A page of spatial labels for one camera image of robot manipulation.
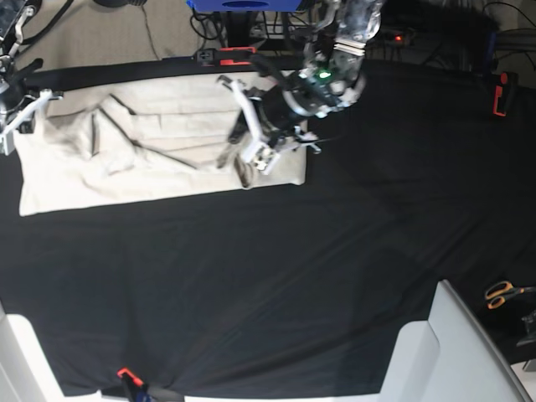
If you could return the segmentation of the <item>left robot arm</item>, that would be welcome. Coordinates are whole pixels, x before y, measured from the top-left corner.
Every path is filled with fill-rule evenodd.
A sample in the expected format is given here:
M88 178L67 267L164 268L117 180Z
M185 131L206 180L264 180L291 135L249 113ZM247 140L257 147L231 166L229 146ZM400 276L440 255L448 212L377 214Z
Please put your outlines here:
M267 174L285 152L310 147L320 152L320 138L303 129L313 117L343 111L361 96L366 84L361 68L365 48L379 31L381 1L329 1L324 17L307 27L302 67L285 75L275 61L240 49L216 51L216 60L249 63L261 77L275 81L269 90L221 75L240 113L217 159L222 168L239 160Z

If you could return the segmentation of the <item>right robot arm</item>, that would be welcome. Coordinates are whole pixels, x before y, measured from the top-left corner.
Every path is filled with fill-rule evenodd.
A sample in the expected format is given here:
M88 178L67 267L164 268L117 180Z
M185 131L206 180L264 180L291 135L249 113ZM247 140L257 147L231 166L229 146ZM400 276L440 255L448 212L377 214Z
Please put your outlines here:
M32 134L38 111L51 101L63 98L61 91L31 86L27 79L43 67L35 59L23 68L16 66L21 48L32 42L24 37L24 26L41 9L40 1L1 2L1 154L15 150L17 134Z

